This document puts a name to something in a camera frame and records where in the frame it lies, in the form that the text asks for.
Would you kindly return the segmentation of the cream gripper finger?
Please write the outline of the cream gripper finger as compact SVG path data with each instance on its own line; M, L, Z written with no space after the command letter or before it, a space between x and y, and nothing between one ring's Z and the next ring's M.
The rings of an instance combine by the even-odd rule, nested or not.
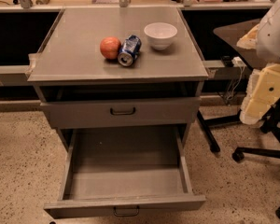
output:
M280 64L268 63L262 70L254 69L241 104L240 121L256 124L280 98Z
M255 25L248 33L242 36L236 43L241 49L255 49L259 25Z

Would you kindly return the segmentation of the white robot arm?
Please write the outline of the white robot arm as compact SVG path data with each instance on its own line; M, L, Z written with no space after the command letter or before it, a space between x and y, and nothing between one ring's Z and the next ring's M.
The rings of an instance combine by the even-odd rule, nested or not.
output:
M257 56L267 63L261 70L253 70L241 105L240 121L251 125L257 123L280 98L280 0L236 46L255 49Z

